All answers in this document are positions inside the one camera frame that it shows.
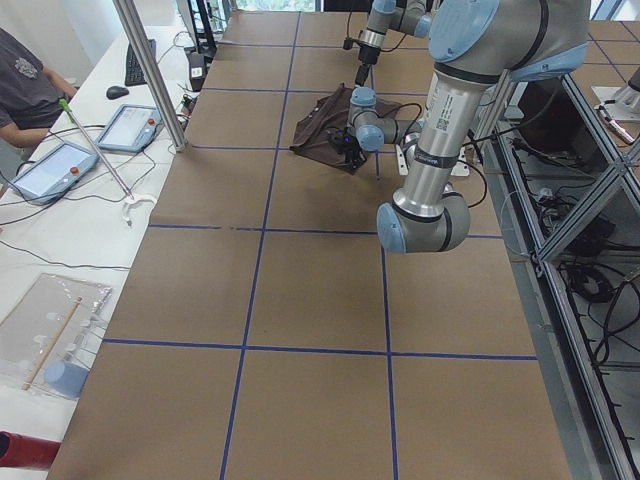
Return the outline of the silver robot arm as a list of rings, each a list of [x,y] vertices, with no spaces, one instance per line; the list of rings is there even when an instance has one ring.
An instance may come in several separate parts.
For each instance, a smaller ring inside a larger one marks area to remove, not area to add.
[[[372,66],[376,65],[383,50],[389,30],[425,38],[430,30],[432,1],[408,0],[404,6],[396,1],[375,0],[372,2],[367,25],[352,41],[358,45],[358,67],[354,83],[364,86]]]
[[[390,253],[451,250],[466,238],[469,208],[449,177],[484,92],[503,72],[515,82],[559,77],[587,53],[587,1],[446,1],[434,16],[423,1],[399,8],[376,1],[358,42],[361,65],[347,127],[368,152],[412,137],[408,174],[377,211],[377,233]],[[422,122],[382,118],[364,85],[385,35],[428,38],[434,79]]]

